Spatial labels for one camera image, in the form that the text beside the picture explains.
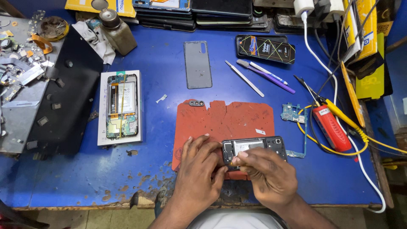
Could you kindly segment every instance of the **white pen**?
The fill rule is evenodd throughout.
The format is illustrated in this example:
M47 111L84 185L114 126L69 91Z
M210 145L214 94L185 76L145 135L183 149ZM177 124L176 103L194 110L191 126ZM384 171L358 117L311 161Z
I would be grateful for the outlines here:
M264 97L264 94L252 82L250 82L250 80L248 80L241 72L239 72L239 70L237 70L237 68L235 68L235 66L229 64L229 62L227 60L225 60L225 62L230 66L230 68L234 72L236 72L236 74L238 76L240 76L240 78L242 78L247 84L249 84L252 87L252 89L257 92L257 94L259 94L261 97Z
M250 62L250 65L253 66L253 67L255 67L255 68L257 68L258 70L260 70L260 71L262 71L262 72L264 72L264 73L269 74L270 76L274 77L276 80L278 80L278 81L280 81L280 82L282 82L283 84L285 84L285 85L288 86L288 83L287 83L285 80L283 80L283 79L281 79L280 77L276 76L275 74L273 74L273 73L267 71L266 69L260 67L259 65L255 64L255 63L253 63L253 62Z

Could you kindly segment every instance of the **toothbrush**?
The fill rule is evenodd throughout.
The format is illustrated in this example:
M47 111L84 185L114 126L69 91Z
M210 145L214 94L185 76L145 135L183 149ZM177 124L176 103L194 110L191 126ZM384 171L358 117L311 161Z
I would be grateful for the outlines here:
M294 91L293 89L289 88L287 85L283 84L282 82L280 82L280 81L277 80L276 78L274 78L274 77L270 76L269 74L267 74L267 73L265 73L265 72L262 72L262 71L260 71L260 70L257 70L257 69L255 69L255 68L253 68L252 66L250 66L249 62L244 61L244 60L242 60L242 59L239 59L239 60L236 61L236 63L240 64L241 66L243 66L243 67L245 67L245 68L248 68L248 69L250 69L250 70L256 72L257 74L259 74L259 75L263 76L264 78L270 80L271 82L277 84L278 86L280 86L280 87L283 88L284 90L290 92L291 94L294 94L294 93L295 93L295 91Z
M257 92L257 94L259 94L261 97L264 97L264 94L252 82L250 82L250 80L248 80L239 70L237 70L235 66L231 65L227 60L225 60L225 62L234 72L236 72L238 76L240 76L240 78L242 78L247 84L249 84L252 87L252 89Z
M280 77L276 76L275 74L273 74L273 73L267 71L266 69L260 67L259 65L255 64L255 63L253 63L253 62L250 62L250 65L253 66L253 67L255 67L255 68L257 68L258 70L260 70L260 71L262 71L262 72L264 72L264 73L269 74L270 76L276 78L278 81L280 81L280 82L282 82L283 84L289 86L288 83L287 83L285 80L283 80L283 79L281 79Z

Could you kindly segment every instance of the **purple toothbrush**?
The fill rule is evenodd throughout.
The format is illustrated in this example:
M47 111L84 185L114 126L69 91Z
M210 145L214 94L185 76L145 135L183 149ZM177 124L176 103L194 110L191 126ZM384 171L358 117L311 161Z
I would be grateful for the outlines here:
M247 68L247 69L250 69L250 70L256 72L257 74L263 76L264 78L270 80L271 82L273 82L273 83L279 85L281 88L285 89L286 91L290 92L291 94L294 94L294 93L295 93L295 91L294 91L293 89L291 89L291 88L288 87L287 85L283 84L282 82L280 82L280 81L274 79L274 78L273 78L272 76L270 76L269 74L264 73L264 72L262 72L262 71L260 71L260 70L257 70L256 68L253 68L252 66L250 66L249 62L244 61L244 60L242 60L242 59L239 59L239 60L236 61L236 63L240 64L241 66L243 66L243 67L245 67L245 68Z

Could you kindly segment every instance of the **hand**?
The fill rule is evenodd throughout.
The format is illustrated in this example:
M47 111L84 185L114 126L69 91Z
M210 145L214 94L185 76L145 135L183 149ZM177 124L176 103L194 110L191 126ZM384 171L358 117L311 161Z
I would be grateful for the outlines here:
M175 182L174 194L170 201L184 211L184 216L190 216L191 221L215 202L221 193L226 166L213 173L219 157L215 151L221 148L219 142L209 142L209 134L198 137L195 141L190 137L184 144L181 156L181 166Z
M260 147L239 152L232 159L253 183L256 199L274 211L288 205L296 196L295 168L269 149Z

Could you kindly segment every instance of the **white cloth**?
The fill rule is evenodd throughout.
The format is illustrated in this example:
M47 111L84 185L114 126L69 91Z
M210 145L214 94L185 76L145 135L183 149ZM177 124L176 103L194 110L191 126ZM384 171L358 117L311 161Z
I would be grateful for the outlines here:
M269 214L209 209L196 217L187 229L283 229Z
M111 65L113 63L116 53L104 34L103 36L97 36L95 32L88 27L86 22L79 21L72 26L103 59L104 64Z

